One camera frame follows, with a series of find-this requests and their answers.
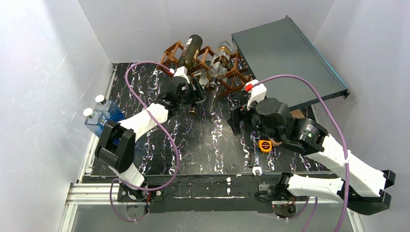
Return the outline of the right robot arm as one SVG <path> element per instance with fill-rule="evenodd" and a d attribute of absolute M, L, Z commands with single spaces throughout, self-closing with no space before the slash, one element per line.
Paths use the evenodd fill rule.
<path fill-rule="evenodd" d="M 395 183 L 395 173 L 374 169 L 350 151 L 344 151 L 316 121 L 293 117 L 287 104 L 275 98 L 234 106 L 229 113 L 227 122 L 235 135 L 242 129 L 260 131 L 285 149 L 315 160 L 336 174 L 336 178 L 321 179 L 282 173 L 276 184 L 256 193 L 260 200 L 324 198 L 346 202 L 350 210 L 367 216 L 389 209 L 392 197 L 385 190 Z"/>

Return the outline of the clear square liquor bottle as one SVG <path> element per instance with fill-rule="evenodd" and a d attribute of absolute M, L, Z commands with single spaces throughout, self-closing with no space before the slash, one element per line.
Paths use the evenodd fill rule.
<path fill-rule="evenodd" d="M 189 114 L 195 116 L 198 111 L 198 106 L 200 103 L 206 100 L 207 87 L 209 83 L 208 74 L 206 71 L 197 71 L 190 84 L 190 110 Z"/>
<path fill-rule="evenodd" d="M 208 88 L 211 91 L 215 89 L 218 81 L 225 77 L 231 53 L 232 46 L 228 41 L 222 41 L 218 44 L 218 49 L 211 60 L 210 67 L 207 72 L 210 77 Z"/>

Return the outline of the dark green wine bottle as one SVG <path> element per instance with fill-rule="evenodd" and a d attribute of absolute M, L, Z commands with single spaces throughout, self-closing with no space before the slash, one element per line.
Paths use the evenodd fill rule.
<path fill-rule="evenodd" d="M 203 39 L 197 34 L 191 35 L 179 57 L 177 67 L 186 67 L 188 70 L 191 70 L 196 62 L 199 51 L 203 45 Z"/>

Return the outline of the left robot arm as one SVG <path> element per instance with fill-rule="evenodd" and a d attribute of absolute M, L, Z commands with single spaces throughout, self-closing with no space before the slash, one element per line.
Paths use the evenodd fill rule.
<path fill-rule="evenodd" d="M 164 129 L 182 105 L 196 106 L 205 99 L 204 88 L 198 79 L 184 74 L 174 75 L 165 84 L 156 100 L 134 116 L 120 122 L 108 121 L 100 136 L 94 156 L 116 175 L 126 194 L 136 200 L 144 199 L 149 192 L 170 185 L 172 178 L 162 186 L 149 188 L 143 175 L 134 164 L 135 144 L 155 127 Z"/>

